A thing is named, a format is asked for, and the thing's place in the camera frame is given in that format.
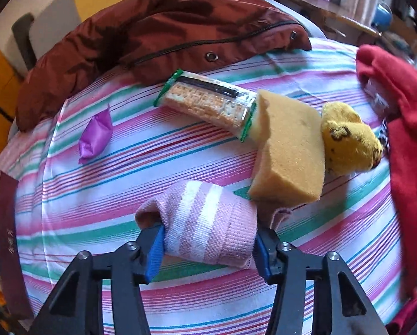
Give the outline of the pink striped sock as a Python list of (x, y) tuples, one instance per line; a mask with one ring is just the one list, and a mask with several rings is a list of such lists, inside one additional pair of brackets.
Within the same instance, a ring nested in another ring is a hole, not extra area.
[(201, 181), (179, 181), (149, 198), (135, 213), (144, 229), (165, 227), (165, 253), (191, 262), (255, 269), (252, 250), (258, 225), (273, 230), (291, 209), (255, 203), (227, 188)]

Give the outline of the yellow plush toy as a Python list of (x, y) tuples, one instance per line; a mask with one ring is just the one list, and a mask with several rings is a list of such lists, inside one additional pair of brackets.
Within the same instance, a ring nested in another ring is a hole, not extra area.
[(379, 165), (382, 144), (349, 104), (340, 101), (324, 104), (321, 132), (328, 173), (347, 176), (369, 172)]

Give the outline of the yellow sponge wedge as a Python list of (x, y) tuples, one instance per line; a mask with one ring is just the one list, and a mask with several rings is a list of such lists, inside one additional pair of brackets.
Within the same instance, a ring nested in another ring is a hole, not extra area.
[(257, 145), (249, 197), (284, 207), (318, 201), (325, 153), (316, 109), (294, 98), (260, 90), (249, 138)]

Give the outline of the purple snack packet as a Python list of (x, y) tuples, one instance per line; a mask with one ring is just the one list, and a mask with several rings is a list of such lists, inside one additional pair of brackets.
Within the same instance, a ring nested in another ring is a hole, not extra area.
[(80, 164), (99, 156), (111, 140), (113, 123), (110, 106), (95, 114), (84, 129), (79, 141)]

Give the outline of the green cracker packet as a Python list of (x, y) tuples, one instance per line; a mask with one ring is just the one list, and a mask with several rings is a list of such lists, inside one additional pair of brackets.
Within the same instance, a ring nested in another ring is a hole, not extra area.
[(225, 129), (243, 142), (252, 126), (257, 93), (178, 69), (165, 82), (153, 105), (165, 105), (194, 116)]

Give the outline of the striped tablecloth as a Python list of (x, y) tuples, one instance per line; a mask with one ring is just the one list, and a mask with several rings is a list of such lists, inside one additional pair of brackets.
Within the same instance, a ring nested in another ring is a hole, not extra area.
[[(207, 181), (248, 194), (255, 149), (191, 116), (155, 107), (160, 89), (115, 69), (52, 119), (15, 135), (0, 154), (0, 173), (18, 181), (17, 245), (33, 312), (79, 251), (106, 253), (136, 238), (135, 211), (172, 184)], [(78, 141), (107, 106), (111, 140), (80, 164)], [(368, 173), (327, 178), (320, 200), (294, 209), (278, 234), (306, 253), (338, 252), (384, 322), (402, 307), (401, 234), (388, 160)], [(165, 257), (142, 289), (153, 334), (263, 334), (274, 295), (255, 271), (174, 257)]]

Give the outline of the red fleece garment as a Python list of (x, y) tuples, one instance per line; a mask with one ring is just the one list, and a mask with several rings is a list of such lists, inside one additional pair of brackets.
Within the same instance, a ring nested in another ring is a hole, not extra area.
[(360, 46), (358, 79), (377, 82), (395, 110), (388, 120), (391, 196), (401, 229), (403, 287), (409, 300), (388, 324), (390, 334), (411, 334), (417, 324), (417, 69), (378, 46)]

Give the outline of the wooden side desk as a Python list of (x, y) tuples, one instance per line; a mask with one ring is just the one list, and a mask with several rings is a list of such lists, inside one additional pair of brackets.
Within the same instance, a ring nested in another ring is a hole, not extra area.
[(376, 44), (406, 61), (417, 64), (417, 32), (399, 17), (393, 16), (388, 30), (382, 32), (362, 17), (323, 0), (275, 0), (315, 23), (330, 39), (355, 46)]

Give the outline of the maroon down jacket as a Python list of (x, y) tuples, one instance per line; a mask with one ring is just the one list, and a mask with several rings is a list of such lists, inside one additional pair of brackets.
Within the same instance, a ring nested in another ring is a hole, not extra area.
[(203, 73), (274, 49), (310, 48), (304, 26), (265, 0), (122, 0), (36, 62), (18, 94), (15, 121), (21, 131), (34, 129), (117, 66), (154, 85), (178, 69)]

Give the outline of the black rolled mat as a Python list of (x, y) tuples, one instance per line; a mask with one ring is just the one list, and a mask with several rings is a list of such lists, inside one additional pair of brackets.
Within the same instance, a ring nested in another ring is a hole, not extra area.
[(16, 20), (12, 25), (16, 45), (28, 70), (31, 70), (37, 62), (29, 37), (33, 22), (34, 15), (27, 13), (19, 17), (18, 20)]

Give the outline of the blue kettle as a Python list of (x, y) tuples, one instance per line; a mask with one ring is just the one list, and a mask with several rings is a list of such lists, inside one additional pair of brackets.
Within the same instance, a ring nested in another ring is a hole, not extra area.
[(391, 8), (385, 2), (379, 2), (376, 7), (371, 21), (371, 27), (380, 33), (384, 33), (391, 26), (393, 14)]

